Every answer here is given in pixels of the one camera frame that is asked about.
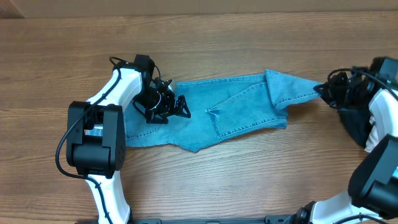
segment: stitching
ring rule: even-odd
[[[265,85],[265,83],[257,83],[257,84],[251,85],[251,86],[247,87],[246,89],[240,91],[239,93],[237,93],[237,94],[235,94],[235,95],[229,97],[228,99],[222,101],[221,103],[218,103],[216,106],[213,106],[213,107],[212,107],[211,109],[209,109],[209,110],[213,110],[213,109],[216,108],[217,106],[219,106],[219,105],[221,105],[221,104],[223,104],[223,103],[226,103],[226,102],[228,102],[229,100],[231,100],[231,99],[233,99],[233,98],[235,98],[235,97],[237,97],[237,96],[239,96],[239,95],[242,95],[244,92],[246,92],[246,91],[248,91],[248,90],[250,90],[250,89],[252,89],[252,88],[254,88],[254,87],[257,87],[258,85]]]
[[[127,141],[127,140],[129,140],[129,139],[141,138],[141,137],[144,137],[144,136],[147,136],[147,135],[150,135],[150,134],[154,134],[154,133],[156,133],[156,132],[159,132],[159,131],[162,129],[162,126],[163,126],[163,124],[161,124],[161,125],[159,126],[159,128],[155,129],[154,131],[151,131],[151,132],[148,132],[148,133],[144,133],[143,135],[131,136],[131,137],[126,138],[125,140]]]
[[[279,102],[278,104],[276,104],[275,108],[277,108],[281,103],[284,103],[284,102],[287,102],[287,101],[292,101],[292,100],[297,100],[297,99],[301,99],[301,98],[305,98],[305,97],[309,97],[309,96],[313,96],[313,95],[316,95],[316,94],[318,94],[318,93],[315,92],[315,93],[312,93],[312,94],[309,94],[309,95],[296,97],[296,98],[294,98],[294,99],[283,100],[283,101]]]
[[[249,127],[246,127],[246,128],[244,128],[244,129],[240,129],[240,130],[231,132],[231,133],[229,133],[229,134],[222,135],[221,137],[222,137],[222,138],[225,138],[226,136],[229,136],[229,135],[231,135],[231,134],[238,133],[238,132],[244,131],[244,130],[246,130],[246,129],[248,129],[248,128],[253,128],[253,127],[256,127],[256,126],[259,126],[259,125],[262,125],[262,124],[266,124],[266,123],[270,123],[270,122],[273,122],[273,121],[287,121],[287,120],[286,120],[286,119],[275,119],[275,118],[274,118],[274,119],[272,119],[272,120],[270,120],[270,121],[263,121],[263,122],[261,122],[261,123],[259,123],[259,124],[250,125]]]
[[[214,129],[215,129],[215,131],[216,131],[216,133],[217,133],[218,140],[221,141],[220,133],[218,132],[217,126],[216,126],[216,124],[214,123],[214,119],[212,119],[211,116],[210,116],[210,114],[213,114],[213,113],[210,112],[209,110],[205,110],[205,112],[207,112],[207,115],[209,116],[210,121],[213,123],[213,127],[214,127]]]
[[[220,81],[224,81],[224,82],[235,82],[235,81],[239,81],[239,82],[253,82],[256,81],[255,78],[260,77],[260,76],[264,76],[264,73],[257,73],[257,74],[253,74],[253,75],[246,75],[246,76],[242,76],[242,77],[229,77],[229,78],[218,78],[215,80],[203,80],[203,81],[192,81],[192,82],[179,82],[178,85],[196,85],[196,84],[201,84],[201,83],[211,83],[211,82],[220,82]]]

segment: denim pocket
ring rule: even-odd
[[[287,125],[286,117],[278,113],[272,105],[266,82],[253,84],[205,111],[219,140],[263,126]]]
[[[126,140],[129,140],[154,134],[162,129],[162,124],[147,124],[145,118],[130,103],[124,112],[124,128]]]

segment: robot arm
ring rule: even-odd
[[[377,130],[377,142],[354,171],[348,190],[301,208],[291,223],[346,220],[345,223],[352,224],[368,220],[364,216],[377,220],[398,216],[398,101],[381,88],[369,102],[369,110],[374,118],[374,130]]]
[[[123,112],[127,105],[131,101],[141,104],[146,110],[140,112],[147,123],[167,123],[171,115],[190,118],[185,98],[179,96],[174,100],[173,89],[169,88],[172,80],[152,79],[154,68],[154,62],[146,55],[137,55],[133,63],[120,61],[99,93],[87,102],[74,101],[69,106],[68,128],[90,110],[68,135],[67,161],[86,177],[98,209],[99,224],[127,224],[132,219],[120,178],[126,157]],[[106,98],[97,103],[109,90]]]

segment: black motor joint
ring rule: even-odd
[[[332,71],[328,81],[314,87],[331,108],[337,109],[341,122],[349,135],[362,147],[372,130],[369,123],[369,103],[381,83],[396,88],[398,61],[389,57],[377,57],[368,67],[342,68]]]

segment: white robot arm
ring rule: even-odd
[[[386,134],[398,136],[398,101],[387,90],[380,89],[371,100],[369,110],[373,128],[366,141],[367,152],[371,152]]]
[[[69,107],[68,128],[74,131],[66,134],[67,161],[90,186],[99,224],[127,224],[132,219],[120,178],[126,156],[123,113],[127,105],[141,104],[145,113],[138,110],[147,123],[167,123],[172,115],[190,118],[184,96],[174,99],[172,80],[162,81],[158,68],[159,78],[152,79],[155,68],[146,55],[136,55],[133,63],[120,60],[100,92]]]

